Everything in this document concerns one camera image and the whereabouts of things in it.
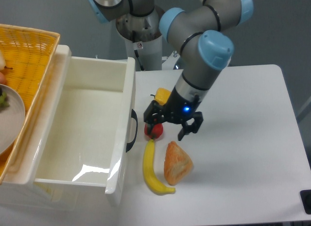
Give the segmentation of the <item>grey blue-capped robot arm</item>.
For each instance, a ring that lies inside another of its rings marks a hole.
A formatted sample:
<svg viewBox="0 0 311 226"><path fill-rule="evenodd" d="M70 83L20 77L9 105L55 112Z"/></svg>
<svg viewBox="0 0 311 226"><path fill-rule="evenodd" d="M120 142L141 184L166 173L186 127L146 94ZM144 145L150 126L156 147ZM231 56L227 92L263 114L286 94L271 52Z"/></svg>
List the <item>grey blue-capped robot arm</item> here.
<svg viewBox="0 0 311 226"><path fill-rule="evenodd" d="M187 13L181 8L162 11L155 0L88 0L101 23L115 21L138 70L161 67L162 40L186 64L168 101L152 101L145 110L147 134L164 122L182 126L178 139L198 132L203 116L197 108L234 52L223 31L249 20L254 11L253 0L200 1Z"/></svg>

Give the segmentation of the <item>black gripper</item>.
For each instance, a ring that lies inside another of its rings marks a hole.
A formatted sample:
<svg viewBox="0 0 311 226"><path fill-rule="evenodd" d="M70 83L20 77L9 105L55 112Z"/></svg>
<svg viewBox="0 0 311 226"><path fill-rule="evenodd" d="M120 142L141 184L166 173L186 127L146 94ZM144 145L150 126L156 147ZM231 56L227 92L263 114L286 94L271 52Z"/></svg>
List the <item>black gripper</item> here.
<svg viewBox="0 0 311 226"><path fill-rule="evenodd" d="M160 123L170 122L182 124L178 133L178 140L181 141L185 135L196 134L203 122L202 112L196 112L201 103L199 94L195 92L190 95L190 100L182 97L174 88L164 106L156 100L152 100L143 113L144 122L147 124L147 134L150 135L154 126Z"/></svg>

